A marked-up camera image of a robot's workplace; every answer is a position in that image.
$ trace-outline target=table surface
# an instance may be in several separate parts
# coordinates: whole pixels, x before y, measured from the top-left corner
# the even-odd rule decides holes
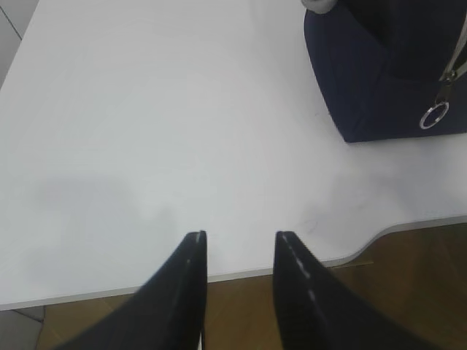
[[[193,230],[214,281],[269,273],[278,230],[335,265],[466,221],[467,136],[345,144],[303,17],[41,0],[0,93],[0,309],[135,290]]]

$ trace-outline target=black object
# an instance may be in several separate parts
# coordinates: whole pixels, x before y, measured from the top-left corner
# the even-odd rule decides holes
[[[306,12],[309,56],[345,141],[467,131],[466,18],[465,0],[339,0]]]
[[[127,303],[57,350],[196,350],[206,297],[206,233],[189,233]]]
[[[274,307],[284,350],[434,350],[349,291],[293,232],[279,232]]]

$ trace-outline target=wooden floor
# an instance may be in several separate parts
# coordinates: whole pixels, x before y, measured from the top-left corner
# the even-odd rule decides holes
[[[375,308],[443,349],[467,349],[467,225],[394,233],[332,271]],[[48,306],[37,350],[73,337],[128,297]],[[210,284],[208,350],[282,349],[271,277]]]

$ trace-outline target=silver ring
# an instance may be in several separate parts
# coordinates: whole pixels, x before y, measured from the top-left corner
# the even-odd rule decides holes
[[[433,113],[433,111],[435,111],[439,107],[444,108],[443,112],[431,124],[425,125],[425,122],[426,122],[427,118],[430,117],[431,113]],[[442,102],[439,102],[438,104],[435,104],[428,111],[426,111],[425,115],[422,117],[422,119],[420,119],[420,128],[423,129],[423,130],[427,130],[429,128],[432,128],[433,126],[438,124],[441,121],[441,119],[444,118],[444,116],[447,114],[448,111],[449,111],[449,102],[442,101]]]

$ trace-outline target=zipper pull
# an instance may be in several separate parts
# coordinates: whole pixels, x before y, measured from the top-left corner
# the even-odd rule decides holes
[[[458,78],[458,73],[455,70],[449,71],[444,75],[443,85],[436,96],[435,104],[448,102],[451,95],[452,83]]]
[[[439,89],[438,95],[436,96],[435,104],[426,111],[422,119],[420,119],[419,126],[422,130],[427,130],[438,124],[441,119],[449,111],[449,95],[451,94],[452,84],[458,78],[458,73],[455,70],[448,71],[443,78],[441,89]],[[433,114],[436,113],[433,121],[428,122],[427,119]]]

